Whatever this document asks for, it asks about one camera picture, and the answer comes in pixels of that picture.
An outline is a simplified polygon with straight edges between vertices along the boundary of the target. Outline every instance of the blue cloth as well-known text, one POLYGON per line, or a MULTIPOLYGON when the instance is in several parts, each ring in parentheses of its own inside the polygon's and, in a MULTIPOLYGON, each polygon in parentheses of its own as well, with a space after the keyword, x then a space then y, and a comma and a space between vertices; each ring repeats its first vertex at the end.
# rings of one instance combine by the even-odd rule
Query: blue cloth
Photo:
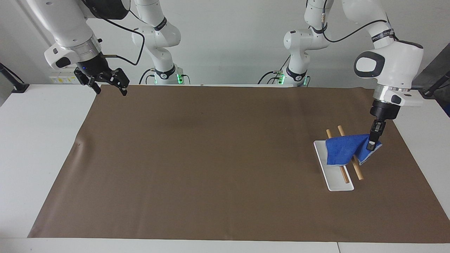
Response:
POLYGON ((368 142, 368 134, 342 136, 326 140, 325 144, 328 151, 327 165, 344 166, 350 162, 353 155, 356 155, 360 165, 363 164, 382 146, 381 142, 377 142, 375 150, 369 151, 366 149, 368 142))
POLYGON ((444 107, 444 112, 450 117, 450 104, 444 107))

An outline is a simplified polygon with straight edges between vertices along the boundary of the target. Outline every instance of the white plate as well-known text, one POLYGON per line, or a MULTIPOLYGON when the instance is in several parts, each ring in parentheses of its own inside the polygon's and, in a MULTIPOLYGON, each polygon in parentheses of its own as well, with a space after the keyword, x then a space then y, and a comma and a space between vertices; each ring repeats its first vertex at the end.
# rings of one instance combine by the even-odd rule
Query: white plate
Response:
POLYGON ((339 166, 329 166, 327 165, 327 146, 324 140, 316 140, 314 142, 315 151, 317 157, 319 158, 320 166, 322 167, 322 172, 325 177, 325 182, 327 183, 328 190, 330 191, 350 191, 354 190, 353 183, 350 176, 348 175, 347 167, 344 166, 345 173, 347 174, 349 183, 346 184, 344 177, 342 176, 341 169, 339 166))

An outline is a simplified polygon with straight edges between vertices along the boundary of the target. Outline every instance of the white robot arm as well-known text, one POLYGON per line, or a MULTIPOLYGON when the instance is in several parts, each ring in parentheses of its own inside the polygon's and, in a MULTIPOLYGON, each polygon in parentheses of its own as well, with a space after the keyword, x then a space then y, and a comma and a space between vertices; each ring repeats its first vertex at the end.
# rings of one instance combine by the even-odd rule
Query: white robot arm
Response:
MULTIPOLYGON (((348 19, 356 23, 388 20, 379 0, 343 0, 348 19)), ((374 150, 386 125, 385 120, 395 119, 400 106, 421 106, 419 93, 410 92, 411 82, 419 71, 423 47, 419 44, 399 41, 389 22, 377 22, 367 26, 372 37, 373 50, 361 53, 355 61, 354 71, 363 79, 376 79, 370 114, 377 117, 370 130, 368 150, 374 150)))
MULTIPOLYGON (((180 43, 180 31, 167 21, 159 0, 135 0, 135 3, 140 18, 149 24, 136 30, 145 36, 145 51, 155 64, 155 82, 163 85, 182 83, 183 70, 173 63, 172 55, 165 49, 180 43)), ((133 33, 132 38, 137 46, 142 44, 140 36, 133 33)))
MULTIPOLYGON (((86 24, 88 18, 123 19, 130 10, 130 0, 27 0, 34 14, 49 30, 55 44, 44 53, 48 64, 60 69, 76 63, 74 73, 82 85, 88 85, 99 94, 97 81, 119 88, 126 95, 129 79, 121 68, 111 70, 103 55, 100 42, 86 24)), ((158 0, 135 0, 141 19, 150 26, 140 27, 145 50, 155 63, 156 80, 161 84, 182 83, 181 68, 173 64, 172 56, 163 47, 180 43, 180 31, 164 17, 158 0)), ((133 36, 141 46, 142 37, 133 36)))
MULTIPOLYGON (((289 65, 283 70, 284 83, 293 86, 301 84, 310 62, 305 51, 329 45, 324 31, 332 4, 333 0, 308 0, 305 21, 310 25, 309 30, 294 30, 284 37, 284 45, 291 53, 289 65)), ((400 106, 422 104, 420 95, 410 92, 410 89, 422 62, 423 47, 396 39, 380 0, 342 0, 342 5, 349 20, 360 24, 371 23, 366 30, 372 37, 375 49, 358 56, 354 71, 363 79, 378 81, 370 110, 377 119, 373 122, 367 146, 367 149, 373 150, 383 133, 385 120, 395 119, 400 106)))
POLYGON ((92 13, 80 0, 27 0, 34 14, 49 30, 56 43, 44 53, 48 64, 60 69, 76 63, 75 75, 83 85, 99 94, 97 81, 119 88, 126 95, 129 80, 122 69, 111 70, 101 52, 100 42, 86 24, 87 18, 101 15, 107 19, 122 19, 128 14, 128 0, 84 0, 96 8, 92 13))
MULTIPOLYGON (((329 0, 325 6, 328 14, 334 0, 329 0)), ((309 0, 306 2, 305 21, 310 25, 308 29, 293 30, 284 36, 284 47, 289 50, 291 59, 283 68, 284 84, 299 86, 306 76, 310 57, 307 50, 319 50, 326 48, 330 43, 324 38, 322 21, 326 15, 322 15, 325 0, 309 0)))

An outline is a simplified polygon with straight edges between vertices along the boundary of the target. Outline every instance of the wooden stick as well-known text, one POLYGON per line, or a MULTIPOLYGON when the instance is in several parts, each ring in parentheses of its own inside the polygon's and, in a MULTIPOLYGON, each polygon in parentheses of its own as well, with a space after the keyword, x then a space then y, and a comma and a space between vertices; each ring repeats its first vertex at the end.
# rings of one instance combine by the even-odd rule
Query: wooden stick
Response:
MULTIPOLYGON (((345 136, 345 132, 344 132, 344 129, 342 128, 342 126, 338 126, 337 128, 339 129, 339 133, 341 134, 341 136, 345 136)), ((358 158, 355 155, 353 155, 353 157, 351 158, 351 163, 353 164, 353 167, 355 168, 355 172, 358 175, 358 179, 364 180, 363 174, 361 173, 360 165, 358 163, 358 158)))
MULTIPOLYGON (((329 129, 327 129, 327 135, 328 135, 328 139, 332 138, 331 131, 329 129)), ((339 166, 339 168, 341 169, 342 177, 344 177, 345 183, 346 184, 350 183, 350 180, 348 180, 348 177, 347 177, 347 173, 345 172, 344 166, 339 166)))

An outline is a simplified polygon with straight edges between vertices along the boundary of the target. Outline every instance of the brown paper mat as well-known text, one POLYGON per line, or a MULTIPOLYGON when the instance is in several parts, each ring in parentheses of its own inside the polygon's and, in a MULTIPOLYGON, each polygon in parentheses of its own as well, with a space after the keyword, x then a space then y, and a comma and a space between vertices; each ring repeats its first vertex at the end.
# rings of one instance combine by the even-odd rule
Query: brown paper mat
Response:
POLYGON ((29 237, 450 243, 395 125, 352 192, 313 141, 367 133, 372 90, 102 86, 29 237))

